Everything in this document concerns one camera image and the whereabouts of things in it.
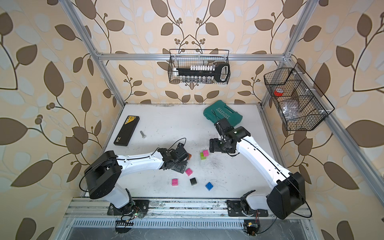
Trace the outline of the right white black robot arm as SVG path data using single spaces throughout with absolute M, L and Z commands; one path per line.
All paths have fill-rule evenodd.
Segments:
M 266 195 L 255 190 L 245 193 L 240 203 L 244 215 L 251 216 L 257 210 L 270 210 L 278 219 L 284 220 L 306 204 L 305 180 L 299 172 L 293 174 L 276 162 L 244 127 L 234 128 L 217 122 L 215 128 L 220 138 L 210 139 L 210 152 L 221 152 L 232 157 L 237 152 L 244 156 L 271 189 Z

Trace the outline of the green lego brick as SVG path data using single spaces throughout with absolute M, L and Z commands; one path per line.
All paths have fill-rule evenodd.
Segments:
M 205 160 L 207 157 L 204 155 L 204 153 L 200 153 L 201 160 Z

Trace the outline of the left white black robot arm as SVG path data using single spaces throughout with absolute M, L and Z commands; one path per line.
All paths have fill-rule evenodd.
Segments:
M 118 184 L 119 178 L 147 170 L 173 170 L 183 174 L 191 156 L 182 143 L 175 149 L 157 148 L 143 155 L 124 156 L 107 151 L 84 172 L 89 197 L 110 202 L 115 216 L 136 216 L 144 208 L 138 207 L 130 191 Z

